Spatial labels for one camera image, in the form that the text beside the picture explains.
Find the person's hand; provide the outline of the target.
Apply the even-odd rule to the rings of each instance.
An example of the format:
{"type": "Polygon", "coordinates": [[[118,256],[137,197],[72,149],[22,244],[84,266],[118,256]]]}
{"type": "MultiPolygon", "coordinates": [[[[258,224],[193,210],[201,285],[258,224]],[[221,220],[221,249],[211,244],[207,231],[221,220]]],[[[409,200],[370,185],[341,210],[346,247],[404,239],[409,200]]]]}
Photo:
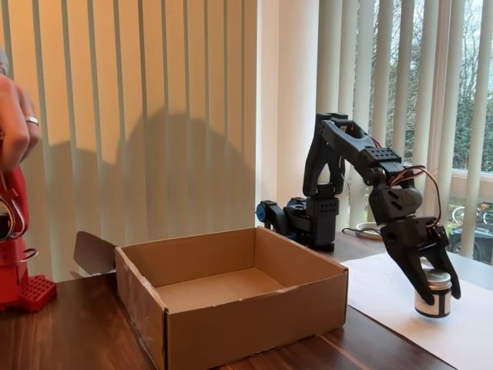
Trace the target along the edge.
{"type": "Polygon", "coordinates": [[[1,75],[1,171],[17,167],[39,140],[39,123],[27,90],[1,75]]]}

